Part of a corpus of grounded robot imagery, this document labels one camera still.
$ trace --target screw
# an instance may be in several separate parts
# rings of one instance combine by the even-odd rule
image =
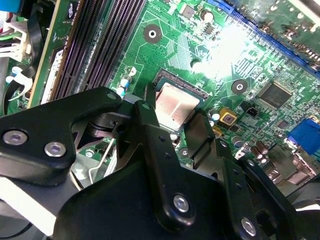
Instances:
[[[149,107],[148,104],[146,104],[146,103],[143,103],[143,104],[142,104],[142,107],[144,107],[145,109],[148,109],[148,110],[150,109],[150,107]]]
[[[184,196],[181,196],[180,194],[177,194],[174,196],[173,204],[182,213],[186,213],[189,211],[188,200]]]
[[[241,219],[241,224],[243,229],[252,237],[254,237],[257,234],[256,228],[253,225],[253,223],[246,217],[243,217]]]
[[[92,158],[95,155],[95,152],[92,151],[91,149],[88,149],[87,151],[85,151],[85,156],[88,158]]]
[[[18,130],[8,131],[3,135],[3,141],[6,144],[18,146],[24,144],[28,140],[28,136]]]
[[[60,158],[63,155],[66,154],[66,147],[60,142],[49,142],[47,145],[44,147],[44,152],[47,154],[49,157],[53,158]]]
[[[248,160],[248,163],[249,163],[249,165],[251,166],[251,167],[254,167],[255,166],[255,163],[252,161],[252,160]]]
[[[113,99],[113,100],[115,100],[115,99],[117,98],[117,97],[116,97],[114,94],[112,94],[112,93],[108,93],[107,96],[108,96],[108,98]]]
[[[227,143],[226,143],[225,141],[222,141],[222,140],[221,140],[220,143],[221,143],[221,145],[224,146],[225,148],[228,147],[228,145],[227,145]]]

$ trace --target electrolytic capacitor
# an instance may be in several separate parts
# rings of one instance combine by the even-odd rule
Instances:
[[[257,159],[262,159],[264,156],[263,154],[259,151],[259,149],[256,146],[252,146],[250,147],[250,151],[253,153],[253,155],[257,158]]]
[[[233,138],[231,138],[231,142],[237,149],[241,148],[244,145],[244,141],[240,136],[234,136]]]
[[[267,146],[262,141],[257,141],[255,146],[263,155],[266,155],[269,152]]]
[[[218,110],[217,109],[215,109],[215,108],[211,108],[210,110],[209,110],[209,115],[210,115],[210,117],[211,117],[211,119],[213,120],[213,121],[219,121],[219,119],[220,119],[220,114],[219,114],[219,112],[218,112]]]
[[[214,14],[209,11],[208,9],[204,9],[202,10],[202,12],[200,13],[200,18],[205,22],[205,23],[212,23],[215,19]]]
[[[121,98],[125,96],[126,90],[123,87],[118,87],[116,89],[116,94],[118,94]]]
[[[132,78],[129,75],[124,75],[120,81],[120,86],[126,89],[129,87],[131,80]]]

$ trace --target black cable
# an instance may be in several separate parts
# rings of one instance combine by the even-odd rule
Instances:
[[[3,41],[0,41],[0,47],[3,47],[5,45],[18,44],[18,43],[20,43],[19,39],[3,40]]]
[[[24,228],[22,229],[20,232],[12,235],[12,236],[3,236],[3,237],[0,237],[0,239],[14,239],[16,237],[19,237],[21,236],[22,234],[24,234],[26,231],[28,231],[31,227],[33,226],[33,224],[31,222],[29,222],[29,224]]]
[[[40,27],[40,12],[34,11],[32,16],[28,19],[26,26],[30,38],[31,44],[31,56],[32,60],[30,65],[25,68],[21,74],[26,76],[27,78],[33,78],[38,70],[38,66],[40,63],[40,58],[44,49],[44,39],[42,36],[42,31]],[[2,113],[4,115],[8,114],[9,108],[9,100],[13,97],[15,92],[21,87],[22,85],[17,83],[16,81],[12,81],[7,89],[4,91],[3,99],[2,99]]]

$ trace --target white connector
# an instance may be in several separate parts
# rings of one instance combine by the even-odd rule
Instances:
[[[16,36],[14,39],[20,40],[19,43],[14,43],[8,47],[7,52],[0,48],[0,58],[10,57],[18,62],[21,62],[26,54],[31,53],[31,45],[27,29],[27,21],[4,22],[3,31],[14,30],[14,33],[21,33],[21,36]]]

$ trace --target mounting hole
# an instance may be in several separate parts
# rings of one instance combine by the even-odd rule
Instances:
[[[164,155],[164,157],[165,157],[166,159],[170,159],[170,158],[171,158],[171,155],[166,152],[165,155]]]
[[[166,141],[166,139],[163,136],[159,136],[159,140],[163,143]]]
[[[239,183],[236,183],[235,185],[237,189],[242,190],[242,186]]]
[[[116,132],[117,132],[118,134],[123,134],[123,133],[126,131],[126,128],[127,128],[126,125],[121,124],[121,125],[119,125],[119,126],[116,128]]]
[[[238,84],[238,85],[236,86],[236,89],[237,89],[238,91],[241,91],[242,89],[244,89],[244,86],[243,86],[242,84]]]
[[[149,31],[149,37],[150,37],[151,39],[154,39],[156,36],[157,36],[157,33],[156,33],[155,30]]]

